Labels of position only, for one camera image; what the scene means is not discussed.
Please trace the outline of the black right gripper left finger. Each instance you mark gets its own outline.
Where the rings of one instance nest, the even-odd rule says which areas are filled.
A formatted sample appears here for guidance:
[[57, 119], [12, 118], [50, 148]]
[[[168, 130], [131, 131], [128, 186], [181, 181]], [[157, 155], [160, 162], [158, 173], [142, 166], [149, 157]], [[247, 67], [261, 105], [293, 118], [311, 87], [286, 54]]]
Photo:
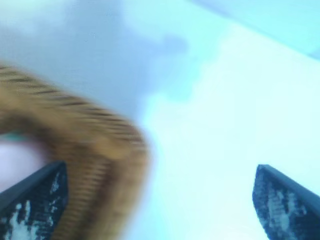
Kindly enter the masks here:
[[1, 192], [0, 238], [51, 239], [67, 204], [67, 166], [56, 161]]

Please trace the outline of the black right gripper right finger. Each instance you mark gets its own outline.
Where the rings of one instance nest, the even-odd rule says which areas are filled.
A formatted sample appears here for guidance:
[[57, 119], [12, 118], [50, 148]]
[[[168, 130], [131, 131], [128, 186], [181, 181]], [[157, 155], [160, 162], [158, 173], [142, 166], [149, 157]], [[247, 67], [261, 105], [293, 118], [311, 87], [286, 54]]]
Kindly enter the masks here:
[[252, 202], [268, 239], [320, 239], [320, 197], [268, 164], [257, 166]]

